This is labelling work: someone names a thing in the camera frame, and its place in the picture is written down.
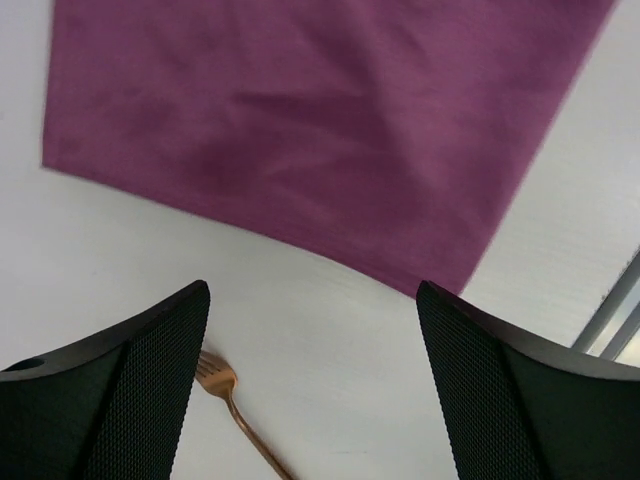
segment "white surface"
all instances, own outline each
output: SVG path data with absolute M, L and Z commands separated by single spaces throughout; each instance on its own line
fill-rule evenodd
M 624 3 L 465 295 L 568 343 L 640 238 L 640 4 Z M 207 343 L 304 479 L 455 478 L 413 301 L 345 267 L 38 168 L 49 3 L 0 2 L 0 365 L 210 283 Z M 194 390 L 175 479 L 273 478 Z

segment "metal bar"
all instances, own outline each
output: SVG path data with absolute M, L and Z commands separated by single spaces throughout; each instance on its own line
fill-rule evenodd
M 600 358 L 615 360 L 640 329 L 640 305 L 636 305 L 627 321 L 624 322 L 618 333 L 615 334 L 607 348 L 600 354 Z
M 640 255 L 636 252 L 634 259 L 580 333 L 572 348 L 590 355 L 600 356 L 617 337 L 639 301 Z M 625 334 L 628 334 L 631 329 L 632 325 L 629 324 L 624 330 Z M 626 345 L 630 337 L 626 341 L 624 339 L 624 336 L 617 337 L 614 345 L 619 345 L 621 342 Z M 612 350 L 609 350 L 608 354 L 614 350 L 615 348 L 612 346 Z

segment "black mesh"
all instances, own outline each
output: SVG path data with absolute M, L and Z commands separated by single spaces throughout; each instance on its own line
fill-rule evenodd
M 180 306 L 131 342 L 84 479 L 169 478 L 207 308 Z
M 554 479 L 640 479 L 640 382 L 576 375 L 505 352 Z
M 460 479 L 547 479 L 500 343 L 427 284 L 417 300 Z
M 56 362 L 73 368 L 18 380 L 23 372 L 0 372 L 0 480 L 168 479 L 208 309 L 207 286 L 196 282 L 39 357 L 54 371 Z

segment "purple cloth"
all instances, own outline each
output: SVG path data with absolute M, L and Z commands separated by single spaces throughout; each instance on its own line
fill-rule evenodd
M 611 3 L 57 0 L 44 165 L 460 292 Z

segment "white table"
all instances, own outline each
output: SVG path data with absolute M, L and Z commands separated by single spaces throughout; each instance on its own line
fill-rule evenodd
M 305 479 L 456 478 L 409 299 L 288 245 L 39 169 L 50 2 L 0 2 L 0 366 L 195 278 L 238 402 Z M 464 296 L 564 344 L 640 239 L 640 4 L 627 0 Z M 274 478 L 193 391 L 173 477 Z

